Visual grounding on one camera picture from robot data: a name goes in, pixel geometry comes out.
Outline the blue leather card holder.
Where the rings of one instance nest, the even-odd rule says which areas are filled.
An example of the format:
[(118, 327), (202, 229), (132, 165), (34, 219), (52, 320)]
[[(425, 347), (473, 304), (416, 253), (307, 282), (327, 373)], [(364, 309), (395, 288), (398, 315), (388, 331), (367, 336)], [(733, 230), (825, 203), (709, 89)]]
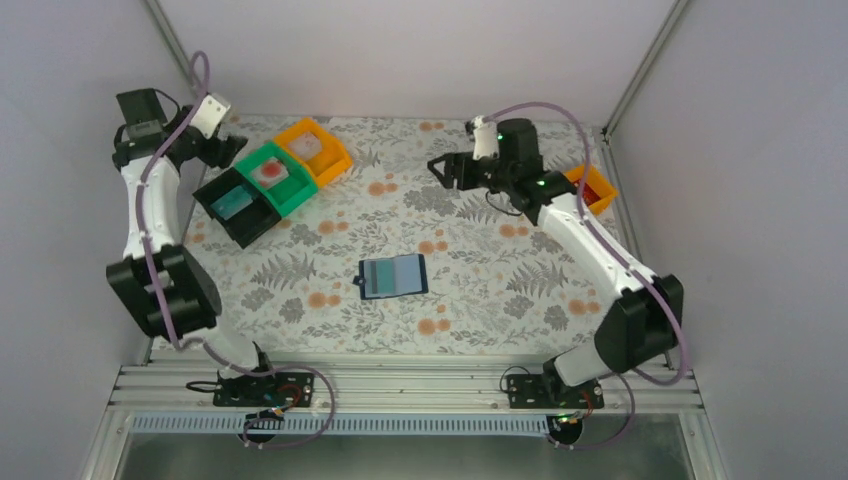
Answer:
[(390, 299), (429, 292), (423, 254), (361, 260), (352, 284), (362, 300)]

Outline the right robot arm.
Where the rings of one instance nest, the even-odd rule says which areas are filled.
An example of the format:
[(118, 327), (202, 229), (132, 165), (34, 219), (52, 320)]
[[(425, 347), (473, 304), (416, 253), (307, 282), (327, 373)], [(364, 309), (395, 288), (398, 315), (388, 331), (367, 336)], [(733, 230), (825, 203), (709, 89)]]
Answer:
[(631, 255), (589, 211), (573, 181), (544, 166), (535, 125), (515, 118), (467, 122), (470, 152), (446, 153), (427, 163), (447, 189), (504, 193), (511, 206), (561, 244), (611, 304), (593, 338), (546, 361), (553, 391), (636, 370), (645, 361), (683, 348), (683, 287), (659, 277)]

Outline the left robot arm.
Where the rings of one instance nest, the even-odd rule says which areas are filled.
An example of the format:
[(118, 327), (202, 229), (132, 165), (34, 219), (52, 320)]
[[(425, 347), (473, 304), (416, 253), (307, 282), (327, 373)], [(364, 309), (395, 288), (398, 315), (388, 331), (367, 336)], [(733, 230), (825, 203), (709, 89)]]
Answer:
[(106, 279), (141, 332), (183, 351), (199, 345), (218, 365), (222, 382), (245, 382), (270, 373), (267, 356), (222, 320), (222, 302), (211, 276), (180, 235), (181, 166), (198, 159), (227, 167), (245, 146), (243, 136), (221, 136), (231, 105), (203, 91), (167, 117), (155, 88), (117, 95), (123, 122), (113, 138), (112, 161), (128, 202), (127, 239)]

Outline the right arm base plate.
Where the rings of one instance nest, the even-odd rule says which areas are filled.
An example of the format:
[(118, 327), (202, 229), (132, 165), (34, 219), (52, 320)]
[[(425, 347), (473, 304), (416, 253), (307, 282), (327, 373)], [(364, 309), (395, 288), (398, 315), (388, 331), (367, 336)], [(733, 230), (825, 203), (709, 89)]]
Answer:
[(506, 375), (500, 387), (511, 409), (588, 410), (605, 406), (603, 390), (597, 380), (568, 387), (550, 376), (517, 373)]

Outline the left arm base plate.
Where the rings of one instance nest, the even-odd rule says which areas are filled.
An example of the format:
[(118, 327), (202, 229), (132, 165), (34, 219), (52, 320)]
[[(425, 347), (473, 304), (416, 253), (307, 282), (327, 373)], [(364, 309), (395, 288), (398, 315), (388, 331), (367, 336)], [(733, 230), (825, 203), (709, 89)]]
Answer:
[(216, 407), (302, 407), (311, 405), (315, 375), (280, 372), (273, 376), (220, 379), (213, 394)]

